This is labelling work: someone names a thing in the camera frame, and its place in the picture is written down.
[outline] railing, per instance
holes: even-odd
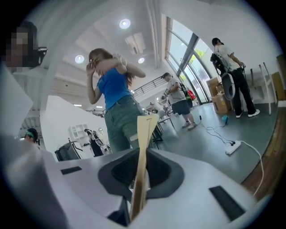
[[[101,111],[101,110],[86,110],[86,111],[89,113],[92,113],[95,116],[102,117],[102,118],[105,115],[105,111]]]
[[[162,79],[161,77],[156,78],[153,81],[150,81],[149,83],[143,85],[142,87],[139,87],[138,89],[136,89],[134,91],[134,97],[138,98],[139,96],[146,94],[148,92],[150,92],[151,90],[163,86],[163,85],[167,85],[166,80]]]

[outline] wooden panel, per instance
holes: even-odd
[[[286,164],[285,135],[286,108],[279,108],[273,135],[266,152],[262,157],[264,179],[255,196],[258,200],[262,199],[265,195],[274,193],[284,171]],[[242,185],[251,193],[254,193],[261,181],[261,177],[262,171],[259,163],[253,172],[242,182]]]
[[[274,87],[277,93],[278,100],[279,101],[285,100],[285,92],[284,92],[283,83],[282,83],[280,74],[276,72],[272,74],[272,78],[273,78],[273,83],[274,83]]]
[[[285,59],[285,56],[283,54],[279,55],[277,57],[277,61],[278,61],[278,65],[281,69],[282,76],[284,78],[284,82],[286,83],[286,59]]]

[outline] green jeans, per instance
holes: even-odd
[[[133,96],[122,97],[105,114],[109,144],[113,153],[138,148],[137,117],[144,115]]]

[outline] gray floor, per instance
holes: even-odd
[[[164,141],[159,147],[162,150],[208,162],[241,183],[259,162],[257,153],[242,143],[231,156],[226,155],[225,149],[229,144],[225,145],[219,138],[209,135],[203,125],[218,127],[215,130],[223,137],[229,140],[243,140],[263,155],[274,131],[277,107],[273,104],[272,115],[269,115],[266,104],[256,105],[256,108],[261,110],[257,117],[248,118],[247,113],[243,113],[240,119],[236,119],[235,114],[231,113],[228,125],[221,128],[219,126],[224,124],[221,119],[223,115],[216,114],[213,104],[195,107],[192,111],[195,121],[199,123],[201,115],[202,123],[191,131],[181,128],[185,122],[182,116],[172,115],[171,119],[176,130],[170,121],[163,123],[161,126],[164,130]]]

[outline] power strip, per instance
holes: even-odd
[[[233,152],[236,151],[237,148],[239,148],[241,145],[241,141],[235,141],[233,145],[230,145],[226,148],[225,153],[227,155],[232,155]]]

